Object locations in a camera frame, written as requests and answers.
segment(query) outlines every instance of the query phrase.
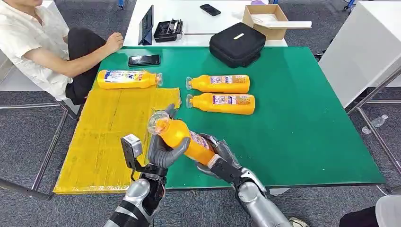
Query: bottle cap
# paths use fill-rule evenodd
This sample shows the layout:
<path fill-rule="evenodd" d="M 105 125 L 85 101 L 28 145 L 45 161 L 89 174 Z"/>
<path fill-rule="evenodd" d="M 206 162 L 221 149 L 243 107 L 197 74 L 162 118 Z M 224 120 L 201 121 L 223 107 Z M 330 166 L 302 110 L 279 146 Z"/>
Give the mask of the bottle cap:
<path fill-rule="evenodd" d="M 187 80 L 185 81 L 185 85 L 187 87 L 187 90 L 191 90 L 192 89 L 192 78 L 187 77 Z"/>
<path fill-rule="evenodd" d="M 156 74 L 156 84 L 159 86 L 163 85 L 163 74 L 162 73 Z"/>
<path fill-rule="evenodd" d="M 192 108 L 193 107 L 192 101 L 193 101 L 193 95 L 188 94 L 187 95 L 187 108 Z"/>
<path fill-rule="evenodd" d="M 162 133 L 170 122 L 170 116 L 166 111 L 157 111 L 154 113 L 148 123 L 148 132 L 153 135 Z"/>

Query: man's hand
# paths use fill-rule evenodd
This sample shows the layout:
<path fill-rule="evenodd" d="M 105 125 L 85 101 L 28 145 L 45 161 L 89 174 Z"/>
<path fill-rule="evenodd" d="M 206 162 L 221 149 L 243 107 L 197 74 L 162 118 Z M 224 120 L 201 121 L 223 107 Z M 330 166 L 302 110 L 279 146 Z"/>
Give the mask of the man's hand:
<path fill-rule="evenodd" d="M 115 32 L 108 39 L 105 44 L 106 50 L 109 54 L 115 53 L 122 48 L 122 44 L 124 43 L 124 38 L 121 33 Z"/>

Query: orange bottle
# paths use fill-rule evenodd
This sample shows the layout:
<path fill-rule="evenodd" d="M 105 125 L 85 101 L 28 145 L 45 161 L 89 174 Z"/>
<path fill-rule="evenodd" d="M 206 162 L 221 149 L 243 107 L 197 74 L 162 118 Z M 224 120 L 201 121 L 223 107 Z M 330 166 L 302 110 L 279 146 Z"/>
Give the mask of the orange bottle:
<path fill-rule="evenodd" d="M 255 97 L 243 94 L 203 93 L 200 96 L 188 94 L 187 107 L 196 107 L 209 112 L 251 115 L 255 110 Z"/>
<path fill-rule="evenodd" d="M 248 75 L 209 76 L 197 78 L 187 77 L 188 90 L 197 89 L 203 92 L 223 92 L 246 94 L 249 91 L 250 80 Z"/>
<path fill-rule="evenodd" d="M 157 111 L 152 115 L 148 131 L 153 135 L 160 135 L 164 142 L 172 148 L 177 147 L 183 138 L 190 137 L 191 142 L 184 154 L 205 166 L 215 155 L 212 146 L 206 139 L 190 131 L 184 122 L 170 119 L 166 111 Z"/>
<path fill-rule="evenodd" d="M 163 75 L 148 71 L 102 70 L 97 74 L 97 83 L 103 89 L 147 88 L 156 84 L 161 86 Z"/>

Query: water bottle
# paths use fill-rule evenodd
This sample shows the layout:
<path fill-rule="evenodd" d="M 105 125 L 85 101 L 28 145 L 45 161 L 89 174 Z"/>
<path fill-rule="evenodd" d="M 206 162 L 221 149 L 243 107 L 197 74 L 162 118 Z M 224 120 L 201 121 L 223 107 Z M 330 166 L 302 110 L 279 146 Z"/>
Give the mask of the water bottle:
<path fill-rule="evenodd" d="M 375 119 L 372 121 L 373 127 L 374 127 L 375 129 L 379 128 L 380 126 L 382 126 L 382 125 L 384 124 L 384 122 L 386 121 L 387 118 L 388 118 L 388 116 L 385 115 L 385 114 L 383 114 L 383 116 L 381 116 L 381 117 L 375 118 Z M 368 127 L 367 125 L 365 125 L 365 126 L 362 128 L 362 132 L 363 132 L 364 134 L 370 134 L 370 133 L 372 133 L 372 131 L 369 129 L 369 127 Z"/>

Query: man's arm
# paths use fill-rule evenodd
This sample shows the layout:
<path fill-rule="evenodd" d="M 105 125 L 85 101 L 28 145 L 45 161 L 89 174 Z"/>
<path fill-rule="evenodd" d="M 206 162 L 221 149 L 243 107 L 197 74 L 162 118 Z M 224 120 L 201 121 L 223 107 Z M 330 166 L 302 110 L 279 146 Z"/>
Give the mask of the man's arm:
<path fill-rule="evenodd" d="M 42 47 L 30 50 L 23 56 L 45 68 L 73 78 L 93 68 L 107 56 L 121 49 L 123 42 L 122 35 L 120 33 L 114 33 L 108 38 L 104 46 L 86 56 L 72 61 L 64 60 Z"/>

